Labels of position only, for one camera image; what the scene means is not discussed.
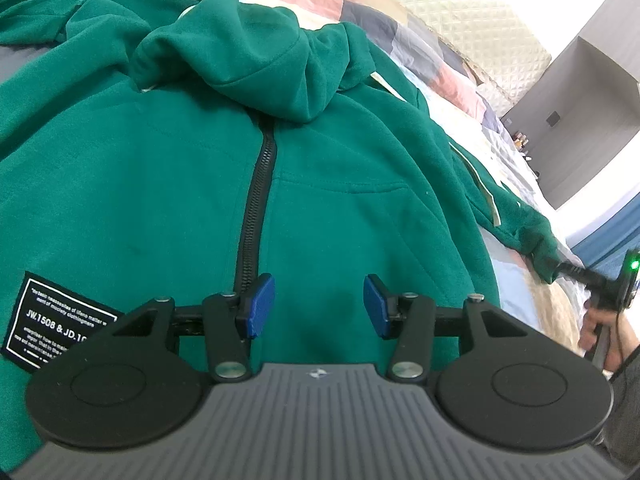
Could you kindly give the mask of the blue fabric item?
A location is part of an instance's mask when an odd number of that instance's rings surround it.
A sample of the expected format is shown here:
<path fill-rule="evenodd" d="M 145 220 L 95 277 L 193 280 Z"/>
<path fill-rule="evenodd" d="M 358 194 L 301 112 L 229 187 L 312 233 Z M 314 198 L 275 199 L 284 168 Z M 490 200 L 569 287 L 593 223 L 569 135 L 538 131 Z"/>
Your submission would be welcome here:
<path fill-rule="evenodd" d="M 640 196 L 636 195 L 572 251 L 588 268 L 616 278 L 626 252 L 639 248 L 639 237 Z"/>

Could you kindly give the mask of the bottles on nightstand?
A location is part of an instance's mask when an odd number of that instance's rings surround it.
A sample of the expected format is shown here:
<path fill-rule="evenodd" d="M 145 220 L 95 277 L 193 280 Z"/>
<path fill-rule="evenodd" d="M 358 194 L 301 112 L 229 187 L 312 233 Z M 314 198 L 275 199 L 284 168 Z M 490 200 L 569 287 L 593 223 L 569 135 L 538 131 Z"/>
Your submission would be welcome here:
<path fill-rule="evenodd" d="M 529 169 L 533 171 L 536 178 L 539 178 L 539 172 L 532 167 L 533 159 L 532 156 L 529 155 L 529 150 L 527 147 L 527 145 L 529 144 L 529 138 L 521 131 L 517 131 L 516 133 L 512 134 L 512 141 L 518 152 L 525 160 L 526 164 L 529 166 Z"/>

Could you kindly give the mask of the cream quilted headboard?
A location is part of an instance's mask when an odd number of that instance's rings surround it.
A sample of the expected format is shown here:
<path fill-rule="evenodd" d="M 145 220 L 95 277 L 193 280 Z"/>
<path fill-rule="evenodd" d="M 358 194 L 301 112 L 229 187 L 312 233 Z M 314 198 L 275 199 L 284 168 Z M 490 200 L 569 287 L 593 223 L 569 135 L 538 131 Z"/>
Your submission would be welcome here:
<path fill-rule="evenodd" d="M 506 0 L 349 0 L 426 26 L 474 70 L 480 95 L 506 114 L 536 84 L 551 54 Z"/>

